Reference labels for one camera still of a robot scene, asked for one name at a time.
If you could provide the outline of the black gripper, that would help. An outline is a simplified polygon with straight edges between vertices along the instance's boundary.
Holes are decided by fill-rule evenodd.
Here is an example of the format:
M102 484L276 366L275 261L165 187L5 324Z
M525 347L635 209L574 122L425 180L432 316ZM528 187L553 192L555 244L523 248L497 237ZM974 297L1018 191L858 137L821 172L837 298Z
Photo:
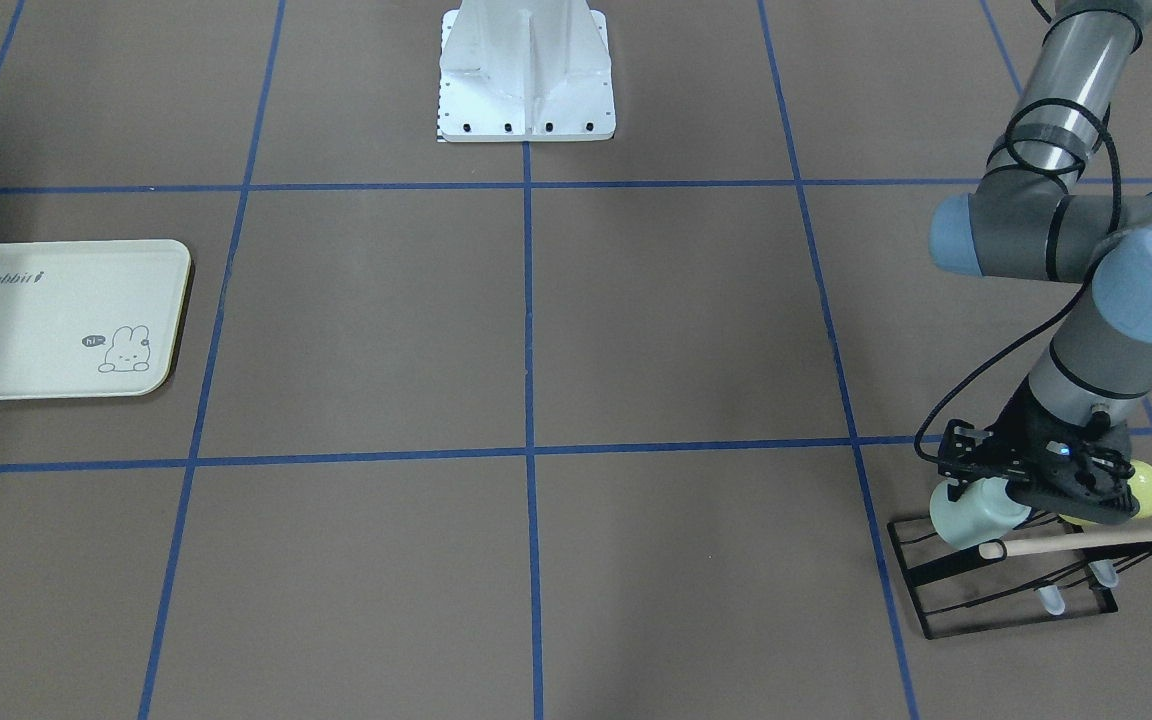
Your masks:
M1094 411L1082 425L1048 414L1028 386L1020 386L995 423L977 430L967 420L946 425L937 448L947 501L958 501L973 482L1005 480L1005 495L1021 506L1066 518L1121 525L1137 518L1140 501L1130 487L1132 437L1124 423Z

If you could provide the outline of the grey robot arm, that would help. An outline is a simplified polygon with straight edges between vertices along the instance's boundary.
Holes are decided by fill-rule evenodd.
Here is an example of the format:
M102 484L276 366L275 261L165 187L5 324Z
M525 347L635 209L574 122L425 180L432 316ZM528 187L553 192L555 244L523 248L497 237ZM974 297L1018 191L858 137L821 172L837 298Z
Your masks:
M1152 191L1075 187L1098 150L1121 176L1111 97L1151 22L1152 1L1059 1L977 190L934 211L938 268L1078 285L996 420L952 420L931 455L946 541L1005 536L1033 511L1102 525L1142 515L1128 420L1152 391Z

